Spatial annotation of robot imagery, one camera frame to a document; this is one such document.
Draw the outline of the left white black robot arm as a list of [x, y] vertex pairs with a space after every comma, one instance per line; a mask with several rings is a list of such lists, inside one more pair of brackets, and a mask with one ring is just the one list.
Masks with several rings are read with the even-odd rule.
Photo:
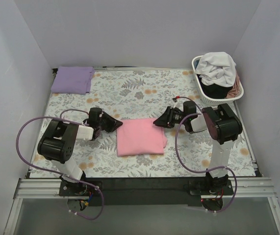
[[52, 162], [67, 188], [81, 194], [89, 186], [83, 183], [85, 173], [72, 157], [76, 141], [94, 141], [101, 131], [111, 133], [122, 125], [121, 121], [97, 107], [90, 109], [88, 118], [81, 124], [52, 119], [38, 143], [37, 152]]

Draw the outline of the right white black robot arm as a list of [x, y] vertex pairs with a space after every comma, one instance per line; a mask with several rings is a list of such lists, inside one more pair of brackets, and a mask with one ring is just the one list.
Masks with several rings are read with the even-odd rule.
[[184, 125], [185, 131], [190, 134], [205, 130], [209, 132], [212, 138], [211, 160], [209, 167], [202, 171], [189, 169], [183, 163], [178, 151], [178, 131], [175, 134], [175, 152], [180, 164], [189, 172], [205, 174], [190, 187], [190, 190], [205, 190], [211, 194], [222, 192], [228, 185], [228, 172], [231, 172], [236, 179], [233, 170], [228, 167], [228, 162], [230, 151], [241, 135], [243, 126], [228, 104], [220, 104], [216, 109], [200, 108], [194, 101], [188, 99], [183, 103], [183, 110], [168, 106], [153, 124], [168, 129], [174, 128], [176, 124]]

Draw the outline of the pink t shirt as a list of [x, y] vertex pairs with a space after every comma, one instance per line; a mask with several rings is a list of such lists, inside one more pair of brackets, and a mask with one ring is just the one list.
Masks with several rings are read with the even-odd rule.
[[126, 119], [117, 129], [117, 155], [164, 154], [167, 138], [154, 118]]

